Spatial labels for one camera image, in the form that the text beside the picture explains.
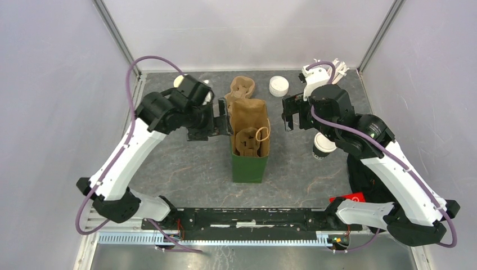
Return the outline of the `brown paper bag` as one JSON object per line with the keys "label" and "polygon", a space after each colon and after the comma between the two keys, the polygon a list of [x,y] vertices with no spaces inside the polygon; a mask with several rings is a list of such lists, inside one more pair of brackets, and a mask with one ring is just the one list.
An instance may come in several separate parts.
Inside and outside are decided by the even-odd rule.
{"label": "brown paper bag", "polygon": [[261,183],[271,149],[271,124],[264,100],[240,99],[231,104],[232,180]]}

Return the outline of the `white cup lid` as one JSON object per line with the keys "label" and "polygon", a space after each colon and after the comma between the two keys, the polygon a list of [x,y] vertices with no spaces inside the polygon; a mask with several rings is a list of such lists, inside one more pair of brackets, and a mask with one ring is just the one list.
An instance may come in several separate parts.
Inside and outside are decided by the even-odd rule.
{"label": "white cup lid", "polygon": [[318,132],[314,137],[314,146],[320,151],[331,153],[337,149],[336,144],[330,141],[324,134]]}

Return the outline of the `black paper coffee cup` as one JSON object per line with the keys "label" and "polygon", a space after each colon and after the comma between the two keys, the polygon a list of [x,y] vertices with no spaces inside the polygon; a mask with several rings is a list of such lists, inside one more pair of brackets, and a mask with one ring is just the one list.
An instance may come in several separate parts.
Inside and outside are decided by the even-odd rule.
{"label": "black paper coffee cup", "polygon": [[335,151],[335,148],[332,147],[332,148],[323,148],[322,146],[320,145],[313,145],[313,148],[312,148],[312,154],[313,154],[313,157],[318,159],[318,160],[321,160],[321,159],[324,159],[326,158],[327,156],[329,156],[329,154],[331,154],[333,151]]}

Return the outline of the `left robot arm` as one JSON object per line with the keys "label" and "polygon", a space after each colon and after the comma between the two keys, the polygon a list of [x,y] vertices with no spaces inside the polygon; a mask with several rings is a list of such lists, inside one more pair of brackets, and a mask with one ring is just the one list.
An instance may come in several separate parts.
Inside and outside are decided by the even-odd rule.
{"label": "left robot arm", "polygon": [[211,87],[190,75],[178,87],[145,95],[128,131],[104,165],[76,183],[92,200],[95,211],[115,223],[139,217],[153,219],[163,229],[172,228],[177,215],[170,203],[139,193],[129,184],[150,152],[177,129],[186,128],[188,141],[231,136],[226,100],[218,99],[218,115],[214,115],[213,100]]}

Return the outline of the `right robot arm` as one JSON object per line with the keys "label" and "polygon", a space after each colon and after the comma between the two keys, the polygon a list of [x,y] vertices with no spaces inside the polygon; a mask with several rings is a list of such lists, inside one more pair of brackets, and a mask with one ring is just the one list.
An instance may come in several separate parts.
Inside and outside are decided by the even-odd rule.
{"label": "right robot arm", "polygon": [[298,115],[300,129],[316,129],[333,149],[343,150],[372,171],[391,194],[387,202],[337,197],[325,210],[329,228],[363,225],[387,231],[407,246],[443,245],[442,239],[449,232],[447,247],[457,245],[453,219],[460,210],[459,203],[433,191],[406,159],[385,122],[372,114],[356,113],[346,90],[327,84],[309,96],[286,96],[282,106],[288,131],[293,130],[293,116]]}

